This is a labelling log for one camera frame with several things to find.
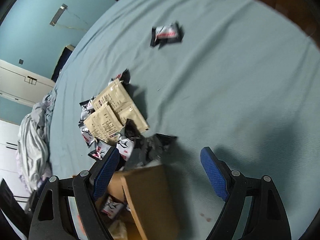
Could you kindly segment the lone black white snack packet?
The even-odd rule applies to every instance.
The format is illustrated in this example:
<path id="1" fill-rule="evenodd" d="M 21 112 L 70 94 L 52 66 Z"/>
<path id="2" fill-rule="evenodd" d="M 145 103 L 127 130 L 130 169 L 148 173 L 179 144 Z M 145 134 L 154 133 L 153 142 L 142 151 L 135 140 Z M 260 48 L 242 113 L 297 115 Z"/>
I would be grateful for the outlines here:
<path id="1" fill-rule="evenodd" d="M 183 38 L 183 30 L 176 21 L 169 25 L 153 27 L 151 30 L 150 46 L 164 46 L 171 43 L 180 43 Z"/>

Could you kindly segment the snack packet in box front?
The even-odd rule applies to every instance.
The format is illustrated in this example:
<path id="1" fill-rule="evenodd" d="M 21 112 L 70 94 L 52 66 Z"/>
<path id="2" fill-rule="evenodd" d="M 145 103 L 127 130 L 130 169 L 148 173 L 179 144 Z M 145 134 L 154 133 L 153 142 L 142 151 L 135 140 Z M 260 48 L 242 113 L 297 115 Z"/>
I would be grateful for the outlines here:
<path id="1" fill-rule="evenodd" d="M 115 219 L 120 211 L 125 207 L 124 203 L 120 202 L 112 196 L 108 196 L 105 204 L 101 208 L 101 212 L 106 214 L 109 219 Z"/>

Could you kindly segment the crumpled grey blanket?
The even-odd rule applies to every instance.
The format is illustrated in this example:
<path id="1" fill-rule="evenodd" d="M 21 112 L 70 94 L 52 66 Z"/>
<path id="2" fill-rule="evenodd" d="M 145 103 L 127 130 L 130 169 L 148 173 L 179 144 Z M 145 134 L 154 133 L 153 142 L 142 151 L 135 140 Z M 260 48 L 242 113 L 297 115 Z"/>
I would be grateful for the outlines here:
<path id="1" fill-rule="evenodd" d="M 20 124 L 17 140 L 16 162 L 20 181 L 32 193 L 52 175 L 49 137 L 56 89 L 33 105 Z"/>

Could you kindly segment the snack packet right of sachets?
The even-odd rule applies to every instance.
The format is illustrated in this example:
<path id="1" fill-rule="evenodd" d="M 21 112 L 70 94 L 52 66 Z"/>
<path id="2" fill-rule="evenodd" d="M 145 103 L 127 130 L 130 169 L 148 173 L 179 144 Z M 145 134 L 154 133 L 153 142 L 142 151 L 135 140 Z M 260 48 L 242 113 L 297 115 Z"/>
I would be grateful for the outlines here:
<path id="1" fill-rule="evenodd" d="M 111 145 L 99 139 L 94 143 L 94 146 L 94 150 L 88 154 L 88 156 L 94 160 L 102 160 L 111 148 Z"/>

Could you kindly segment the brown cardboard box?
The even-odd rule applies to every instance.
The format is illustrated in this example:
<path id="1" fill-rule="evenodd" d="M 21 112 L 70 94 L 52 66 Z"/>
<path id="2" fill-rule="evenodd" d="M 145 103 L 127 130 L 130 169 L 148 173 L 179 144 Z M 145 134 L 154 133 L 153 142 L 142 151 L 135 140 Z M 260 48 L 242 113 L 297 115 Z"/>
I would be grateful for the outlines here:
<path id="1" fill-rule="evenodd" d="M 101 212 L 108 196 L 125 205 L 115 219 Z M 95 204 L 114 239 L 176 239 L 178 236 L 179 224 L 161 165 L 116 172 Z"/>

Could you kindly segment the snack packet beside box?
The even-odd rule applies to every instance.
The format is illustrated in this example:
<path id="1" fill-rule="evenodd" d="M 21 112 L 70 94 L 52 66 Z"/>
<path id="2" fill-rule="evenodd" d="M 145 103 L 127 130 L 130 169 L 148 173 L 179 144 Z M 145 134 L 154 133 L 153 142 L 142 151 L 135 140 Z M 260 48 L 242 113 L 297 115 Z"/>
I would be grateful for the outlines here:
<path id="1" fill-rule="evenodd" d="M 116 148 L 125 161 L 128 161 L 135 148 L 136 142 L 141 140 L 141 134 L 135 123 L 127 119 L 125 126 L 120 130 Z"/>

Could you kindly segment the beige sachet lower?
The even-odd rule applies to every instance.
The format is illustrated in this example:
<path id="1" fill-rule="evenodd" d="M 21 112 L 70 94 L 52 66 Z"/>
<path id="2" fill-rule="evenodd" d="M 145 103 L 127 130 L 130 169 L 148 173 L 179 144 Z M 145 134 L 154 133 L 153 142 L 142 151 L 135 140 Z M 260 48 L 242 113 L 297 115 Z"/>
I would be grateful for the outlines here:
<path id="1" fill-rule="evenodd" d="M 92 113 L 84 121 L 84 124 L 95 139 L 102 140 L 111 146 L 117 144 L 120 131 L 123 127 L 107 102 Z"/>

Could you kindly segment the beige sachet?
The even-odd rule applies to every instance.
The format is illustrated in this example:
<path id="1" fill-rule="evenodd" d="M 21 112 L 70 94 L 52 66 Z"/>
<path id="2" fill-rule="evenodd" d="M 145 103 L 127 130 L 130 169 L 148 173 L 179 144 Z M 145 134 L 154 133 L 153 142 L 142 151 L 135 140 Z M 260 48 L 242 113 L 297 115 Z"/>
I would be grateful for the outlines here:
<path id="1" fill-rule="evenodd" d="M 92 102 L 95 111 L 105 103 L 111 107 L 123 126 L 125 126 L 127 120 L 130 119 L 134 122 L 136 129 L 140 133 L 149 130 L 149 125 L 119 79 L 115 79 L 109 83 Z"/>
<path id="2" fill-rule="evenodd" d="M 117 144 L 120 131 L 123 127 L 107 102 L 92 113 L 84 121 L 84 124 L 95 139 L 102 140 L 111 146 Z"/>

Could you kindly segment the black white snack packet left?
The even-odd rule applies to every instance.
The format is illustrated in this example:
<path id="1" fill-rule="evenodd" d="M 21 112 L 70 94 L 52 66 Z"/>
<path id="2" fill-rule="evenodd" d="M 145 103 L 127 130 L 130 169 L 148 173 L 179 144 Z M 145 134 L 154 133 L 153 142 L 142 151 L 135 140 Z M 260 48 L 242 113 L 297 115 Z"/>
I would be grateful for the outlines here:
<path id="1" fill-rule="evenodd" d="M 85 125 L 84 121 L 95 112 L 94 106 L 93 106 L 93 100 L 95 97 L 91 97 L 89 100 L 83 101 L 79 103 L 81 107 L 81 114 L 80 114 L 80 120 L 78 123 L 78 127 L 80 128 L 80 132 L 82 137 L 84 138 L 86 144 L 88 147 L 90 147 L 94 142 L 94 137 Z"/>

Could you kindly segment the beige sachet upper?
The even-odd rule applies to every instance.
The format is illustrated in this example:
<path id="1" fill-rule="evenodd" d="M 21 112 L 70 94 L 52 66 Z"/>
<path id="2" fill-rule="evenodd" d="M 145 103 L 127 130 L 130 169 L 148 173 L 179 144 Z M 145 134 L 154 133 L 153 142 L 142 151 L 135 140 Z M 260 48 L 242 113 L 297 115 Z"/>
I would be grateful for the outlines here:
<path id="1" fill-rule="evenodd" d="M 119 79 L 115 79 L 109 83 L 92 102 L 95 111 L 105 103 L 111 107 L 123 126 L 125 126 L 127 120 L 130 119 L 134 122 L 136 129 L 140 133 L 149 130 L 149 125 Z"/>

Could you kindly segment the white door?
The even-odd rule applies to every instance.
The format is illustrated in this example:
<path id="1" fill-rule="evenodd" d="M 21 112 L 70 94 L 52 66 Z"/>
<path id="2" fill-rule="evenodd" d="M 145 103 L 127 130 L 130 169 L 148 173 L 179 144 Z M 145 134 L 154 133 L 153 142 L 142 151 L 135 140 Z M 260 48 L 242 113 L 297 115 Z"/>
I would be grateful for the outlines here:
<path id="1" fill-rule="evenodd" d="M 33 107 L 42 101 L 55 86 L 55 82 L 44 76 L 1 60 L 1 96 Z"/>

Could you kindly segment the teal bed sheet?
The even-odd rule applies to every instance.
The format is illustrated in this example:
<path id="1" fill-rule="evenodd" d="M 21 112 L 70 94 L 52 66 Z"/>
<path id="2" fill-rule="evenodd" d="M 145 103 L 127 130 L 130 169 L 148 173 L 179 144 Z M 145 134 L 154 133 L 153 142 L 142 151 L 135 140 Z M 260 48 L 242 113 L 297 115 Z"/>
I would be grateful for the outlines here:
<path id="1" fill-rule="evenodd" d="M 180 43 L 151 47 L 153 27 L 178 22 Z M 53 173 L 93 160 L 79 103 L 128 69 L 147 135 L 175 135 L 163 162 L 180 239 L 205 239 L 223 207 L 200 162 L 210 147 L 244 175 L 269 175 L 299 239 L 319 210 L 319 48 L 255 0 L 120 0 L 85 33 L 56 83 Z"/>

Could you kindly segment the snack packet behind sachets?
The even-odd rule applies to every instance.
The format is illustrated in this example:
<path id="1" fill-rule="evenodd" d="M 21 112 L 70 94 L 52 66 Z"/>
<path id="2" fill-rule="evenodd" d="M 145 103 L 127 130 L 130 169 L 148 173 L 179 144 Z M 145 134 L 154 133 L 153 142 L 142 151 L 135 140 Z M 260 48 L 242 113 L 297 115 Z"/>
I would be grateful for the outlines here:
<path id="1" fill-rule="evenodd" d="M 110 79 L 109 83 L 113 82 L 114 80 L 118 79 L 120 83 L 123 85 L 128 85 L 130 83 L 130 72 L 128 69 L 125 69 L 122 73 L 118 74 L 116 77 Z"/>

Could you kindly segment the dark blue framed picture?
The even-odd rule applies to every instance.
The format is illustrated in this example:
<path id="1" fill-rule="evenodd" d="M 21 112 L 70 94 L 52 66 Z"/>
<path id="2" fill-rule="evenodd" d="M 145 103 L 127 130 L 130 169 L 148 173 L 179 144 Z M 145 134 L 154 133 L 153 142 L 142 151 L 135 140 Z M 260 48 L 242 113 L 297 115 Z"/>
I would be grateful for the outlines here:
<path id="1" fill-rule="evenodd" d="M 58 77 L 60 75 L 62 68 L 66 64 L 67 60 L 69 59 L 69 57 L 72 54 L 72 52 L 74 51 L 74 49 L 75 49 L 75 47 L 71 44 L 65 46 L 65 48 L 63 49 L 63 51 L 57 61 L 57 64 L 54 68 L 54 72 L 52 74 L 52 77 L 51 77 L 51 80 L 53 82 L 56 82 L 58 80 Z"/>

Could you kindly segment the wall mounted grey bracket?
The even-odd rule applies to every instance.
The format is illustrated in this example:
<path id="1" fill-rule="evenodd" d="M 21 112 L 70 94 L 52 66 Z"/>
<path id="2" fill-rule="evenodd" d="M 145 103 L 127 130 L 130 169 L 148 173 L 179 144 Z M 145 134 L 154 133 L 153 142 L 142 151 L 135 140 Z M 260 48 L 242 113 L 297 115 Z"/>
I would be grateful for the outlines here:
<path id="1" fill-rule="evenodd" d="M 60 17 L 62 16 L 63 12 L 68 8 L 68 6 L 66 4 L 62 4 L 59 9 L 57 10 L 57 12 L 55 13 L 55 15 L 53 16 L 52 20 L 50 21 L 50 25 L 51 26 L 55 26 L 58 22 L 58 20 L 60 19 Z"/>

